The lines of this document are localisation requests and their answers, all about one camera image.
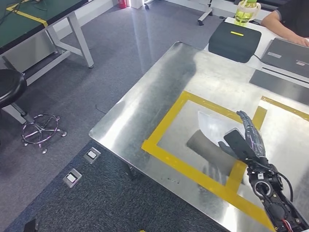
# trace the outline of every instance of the floor socket cover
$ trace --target floor socket cover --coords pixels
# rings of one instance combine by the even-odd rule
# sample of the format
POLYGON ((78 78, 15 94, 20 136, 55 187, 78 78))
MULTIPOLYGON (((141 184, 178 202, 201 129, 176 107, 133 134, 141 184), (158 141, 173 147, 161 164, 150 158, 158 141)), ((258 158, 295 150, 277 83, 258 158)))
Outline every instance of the floor socket cover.
POLYGON ((84 155, 84 158, 87 159, 89 163, 93 164, 101 153, 93 147, 90 148, 87 153, 84 155))
POLYGON ((81 178, 81 174, 78 172, 76 169, 73 168, 65 177, 63 177, 63 182, 67 184, 69 187, 72 188, 75 185, 78 180, 81 178))

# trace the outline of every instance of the yellow stripe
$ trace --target yellow stripe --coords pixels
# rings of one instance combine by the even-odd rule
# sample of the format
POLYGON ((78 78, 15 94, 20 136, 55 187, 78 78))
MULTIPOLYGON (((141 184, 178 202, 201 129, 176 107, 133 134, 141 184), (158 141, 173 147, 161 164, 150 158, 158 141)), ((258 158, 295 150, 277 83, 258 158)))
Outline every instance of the yellow stripe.
POLYGON ((228 179, 225 183, 225 187, 234 192, 237 192, 238 188, 243 180, 243 176, 246 171, 246 165, 240 160, 237 160, 231 169, 228 179))
POLYGON ((255 115, 252 118, 252 123, 254 124, 254 126, 258 130, 260 130, 264 122, 265 117, 266 116, 266 113, 266 109, 261 106, 258 106, 255 115))
POLYGON ((234 34, 234 35, 240 35, 240 36, 243 36, 243 34, 240 34, 238 32, 234 32, 234 31, 231 31, 231 34, 234 34))
POLYGON ((296 110, 296 109, 294 109, 294 108, 292 108, 292 107, 289 107, 289 106, 287 106, 287 105, 283 105, 282 103, 274 101, 273 99, 270 99, 270 98, 265 97, 265 96, 262 96, 262 100, 270 103, 270 104, 272 104, 272 105, 280 107, 280 108, 283 109, 283 110, 286 110, 286 111, 298 115, 301 118, 303 118, 303 119, 309 122, 309 115, 308 114, 306 114, 306 113, 304 113, 304 112, 301 112, 301 111, 299 111, 299 110, 296 110))
POLYGON ((195 102, 197 104, 200 104, 201 106, 208 108, 210 110, 213 110, 213 111, 217 112, 219 114, 224 115, 224 116, 228 117, 228 118, 231 118, 234 121, 237 121, 237 122, 239 122, 239 123, 241 123, 241 124, 243 123, 243 121, 240 119, 240 117, 239 117, 237 113, 235 113, 234 111, 226 109, 226 108, 224 108, 222 106, 217 105, 217 104, 215 104, 213 102, 208 101, 208 100, 206 100, 206 99, 203 99, 203 98, 201 98, 201 97, 198 97, 198 96, 194 95, 194 94, 188 93, 188 92, 186 92, 186 91, 184 91, 184 94, 185 94, 188 99, 189 99, 192 102, 195 102))
POLYGON ((148 140, 151 141, 154 144, 158 143, 173 120, 174 120, 182 106, 187 102, 187 100, 185 92, 180 94, 177 101, 175 102, 148 140))
MULTIPOLYGON (((167 151, 158 147, 157 144, 163 137, 165 131, 177 116, 179 112, 188 101, 195 102, 206 108, 222 114, 230 119, 243 123, 241 119, 235 112, 228 110, 203 98, 200 98, 191 93, 183 91, 167 114, 158 125, 156 129, 146 141, 142 145, 142 149, 148 152, 165 164, 173 167, 188 178, 195 181, 213 194, 217 195, 225 201, 229 202, 253 219, 255 219, 272 231, 273 225, 263 209, 255 206, 249 201, 242 198, 237 194, 246 165, 241 161, 236 161, 228 179, 225 186, 221 185, 207 175, 199 170, 191 167, 177 157, 175 157, 167 151)), ((262 107, 258 107, 254 115, 252 122, 258 128, 261 129, 266 110, 262 107)))
POLYGON ((7 10, 8 11, 13 11, 13 12, 17 13, 18 15, 21 15, 21 16, 23 16, 23 17, 26 17, 26 18, 29 18, 29 19, 32 19, 32 20, 34 20, 34 21, 41 23, 44 27, 48 26, 47 22, 46 22, 45 20, 42 20, 42 19, 40 19, 40 18, 37 18, 37 17, 35 17, 35 16, 29 15, 29 14, 23 13, 23 12, 21 12, 21 11, 14 11, 14 8, 16 7, 17 5, 18 5, 18 3, 15 4, 15 5, 13 5, 13 6, 11 6, 11 7, 8 7, 7 10))
MULTIPOLYGON (((258 130, 260 130, 265 117, 266 116, 266 113, 266 109, 259 106, 253 116, 253 124, 258 130)), ((228 181, 225 183, 225 186, 234 192, 237 192, 238 188, 241 184, 244 172, 246 171, 246 168, 246 165, 245 163, 240 160, 236 161, 231 171, 228 181)))
POLYGON ((197 104, 207 107, 208 109, 217 112, 221 115, 224 115, 234 121, 243 123, 241 119, 235 112, 228 110, 220 105, 213 103, 201 97, 198 97, 194 94, 183 91, 180 96, 158 125, 157 128, 148 138, 149 141, 152 141, 154 144, 158 143, 165 131, 177 116, 177 114, 188 101, 195 102, 197 104))
POLYGON ((188 178, 195 181, 213 194, 222 198, 225 201, 231 203, 265 227, 269 228, 270 230, 274 231, 273 225, 264 209, 240 197, 234 191, 221 185, 209 176, 170 154, 161 147, 158 147, 157 145, 153 144, 152 141, 145 140, 142 145, 142 148, 188 178))

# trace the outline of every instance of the black case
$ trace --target black case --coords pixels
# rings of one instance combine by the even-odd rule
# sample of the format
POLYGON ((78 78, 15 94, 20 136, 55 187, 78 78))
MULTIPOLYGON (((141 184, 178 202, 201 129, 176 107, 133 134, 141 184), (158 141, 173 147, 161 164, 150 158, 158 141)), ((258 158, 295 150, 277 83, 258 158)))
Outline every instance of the black case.
POLYGON ((241 63, 248 62, 260 42, 262 33, 222 22, 210 39, 208 50, 241 63))

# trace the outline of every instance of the water bottle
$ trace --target water bottle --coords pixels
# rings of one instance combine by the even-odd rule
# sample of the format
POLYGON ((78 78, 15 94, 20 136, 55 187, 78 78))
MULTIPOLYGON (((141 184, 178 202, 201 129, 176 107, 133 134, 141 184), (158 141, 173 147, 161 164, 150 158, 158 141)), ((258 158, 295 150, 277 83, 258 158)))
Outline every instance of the water bottle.
POLYGON ((256 0, 243 0, 238 4, 234 24, 245 27, 250 20, 254 20, 261 9, 256 0))

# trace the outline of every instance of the robotic hand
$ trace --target robotic hand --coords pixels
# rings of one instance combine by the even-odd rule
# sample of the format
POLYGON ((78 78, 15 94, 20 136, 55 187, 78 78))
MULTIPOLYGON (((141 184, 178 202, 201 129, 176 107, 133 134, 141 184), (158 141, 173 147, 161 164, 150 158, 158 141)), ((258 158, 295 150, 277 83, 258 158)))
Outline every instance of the robotic hand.
POLYGON ((259 131, 243 111, 237 112, 245 128, 245 139, 237 130, 233 129, 224 136, 230 146, 224 150, 234 152, 233 156, 248 165, 247 175, 253 192, 264 205, 269 219, 277 232, 304 232, 309 224, 293 204, 293 191, 290 182, 284 175, 268 163, 259 131), (290 190, 290 200, 282 192, 285 179, 290 190))

